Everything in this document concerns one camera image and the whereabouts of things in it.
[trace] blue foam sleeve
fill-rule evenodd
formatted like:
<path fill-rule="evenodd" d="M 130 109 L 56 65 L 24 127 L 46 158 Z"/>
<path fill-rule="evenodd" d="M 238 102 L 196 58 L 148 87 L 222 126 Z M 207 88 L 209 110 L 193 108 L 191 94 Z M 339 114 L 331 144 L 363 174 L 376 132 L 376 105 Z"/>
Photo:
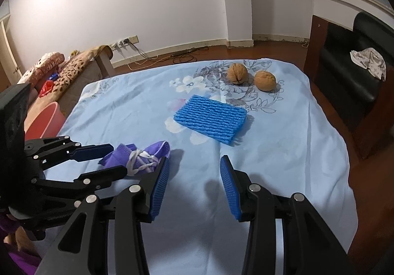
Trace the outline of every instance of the blue foam sleeve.
<path fill-rule="evenodd" d="M 174 120 L 201 134 L 230 145 L 245 123 L 247 111 L 206 97 L 193 95 L 174 115 Z"/>
<path fill-rule="evenodd" d="M 149 215 L 154 221 L 155 217 L 159 215 L 160 207 L 162 206 L 165 188 L 167 187 L 168 177 L 170 174 L 170 165 L 168 158 L 165 159 L 159 177 L 156 180 L 152 194 L 150 195 L 150 209 Z"/>
<path fill-rule="evenodd" d="M 239 221 L 241 219 L 240 195 L 237 188 L 235 187 L 235 183 L 230 174 L 229 167 L 226 165 L 223 157 L 220 159 L 220 176 L 222 178 L 224 190 L 226 192 L 230 211 Z"/>

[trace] wall baseboard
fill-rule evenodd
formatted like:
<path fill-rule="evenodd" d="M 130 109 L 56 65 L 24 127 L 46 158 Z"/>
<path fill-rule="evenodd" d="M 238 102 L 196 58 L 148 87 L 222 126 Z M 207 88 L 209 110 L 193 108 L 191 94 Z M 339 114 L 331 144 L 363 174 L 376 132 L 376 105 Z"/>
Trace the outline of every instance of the wall baseboard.
<path fill-rule="evenodd" d="M 194 42 L 194 43 L 188 43 L 188 44 L 181 44 L 181 45 L 176 45 L 176 46 L 171 46 L 171 47 L 166 47 L 166 48 L 161 48 L 153 51 L 149 51 L 144 53 L 147 57 L 156 57 L 159 55 L 163 54 L 170 54 L 170 53 L 175 53 L 177 51 L 182 51 L 185 49 L 191 49 L 191 48 L 200 48 L 200 47 L 205 47 L 205 46 L 218 46 L 218 45 L 227 45 L 228 40 L 226 39 L 213 39 L 213 40 L 206 40 L 204 42 Z M 252 40 L 239 40 L 237 42 L 253 42 Z M 127 65 L 133 62 L 138 62 L 145 59 L 141 55 L 136 55 L 136 56 L 131 56 L 126 59 L 122 59 L 121 61 L 113 62 L 112 66 L 113 68 L 117 68 L 123 65 Z"/>
<path fill-rule="evenodd" d="M 273 42 L 305 43 L 309 41 L 309 38 L 304 38 L 304 37 L 273 35 L 273 34 L 253 34 L 252 38 L 254 40 L 272 40 Z"/>
<path fill-rule="evenodd" d="M 226 40 L 227 47 L 253 47 L 254 40 Z"/>

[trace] brown wooden floor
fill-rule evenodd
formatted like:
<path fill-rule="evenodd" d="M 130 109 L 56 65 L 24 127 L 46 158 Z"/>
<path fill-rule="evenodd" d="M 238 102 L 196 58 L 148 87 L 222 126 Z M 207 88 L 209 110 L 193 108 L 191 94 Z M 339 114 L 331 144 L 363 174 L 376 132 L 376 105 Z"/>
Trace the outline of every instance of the brown wooden floor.
<path fill-rule="evenodd" d="M 214 46 L 192 55 L 197 61 L 268 57 L 293 63 L 302 70 L 306 54 L 307 49 L 299 43 L 255 42 L 255 47 L 252 48 Z M 147 67 L 151 68 L 172 63 L 172 59 L 155 65 L 148 61 L 143 66 L 151 65 Z M 141 65 L 132 63 L 130 67 L 136 69 Z M 118 74 L 130 71 L 127 65 L 116 69 Z M 328 121 L 346 141 L 350 158 L 349 184 L 354 191 L 359 217 L 359 227 L 350 247 L 349 257 L 359 274 L 367 274 L 394 240 L 394 142 L 390 137 L 383 139 L 372 155 L 362 160 L 357 154 L 350 132 L 330 102 L 313 83 L 311 90 Z"/>

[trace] metal screw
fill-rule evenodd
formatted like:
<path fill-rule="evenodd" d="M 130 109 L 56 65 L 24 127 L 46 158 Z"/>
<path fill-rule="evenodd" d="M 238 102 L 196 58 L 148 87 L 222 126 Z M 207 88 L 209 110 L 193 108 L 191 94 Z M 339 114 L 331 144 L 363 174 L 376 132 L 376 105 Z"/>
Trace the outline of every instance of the metal screw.
<path fill-rule="evenodd" d="M 96 199 L 97 199 L 97 196 L 96 196 L 96 195 L 89 195 L 89 196 L 86 198 L 86 201 L 87 201 L 88 203 L 94 203 L 94 202 L 96 201 Z"/>
<path fill-rule="evenodd" d="M 301 193 L 295 193 L 293 197 L 297 202 L 302 202 L 305 199 L 305 196 Z"/>
<path fill-rule="evenodd" d="M 131 185 L 131 186 L 129 187 L 129 191 L 130 191 L 131 193 L 138 193 L 140 190 L 141 190 L 141 186 L 138 185 L 138 184 L 134 184 L 134 185 Z"/>
<path fill-rule="evenodd" d="M 259 184 L 250 184 L 249 189 L 252 192 L 259 192 L 261 190 L 261 186 Z"/>

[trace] white cloth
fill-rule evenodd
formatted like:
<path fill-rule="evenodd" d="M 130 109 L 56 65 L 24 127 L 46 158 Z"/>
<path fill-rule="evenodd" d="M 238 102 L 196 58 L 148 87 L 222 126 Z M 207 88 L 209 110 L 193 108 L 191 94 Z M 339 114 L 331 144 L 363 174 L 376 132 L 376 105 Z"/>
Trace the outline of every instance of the white cloth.
<path fill-rule="evenodd" d="M 374 48 L 366 48 L 363 51 L 352 50 L 350 57 L 356 65 L 368 69 L 373 77 L 379 80 L 386 80 L 386 63 L 382 55 Z"/>

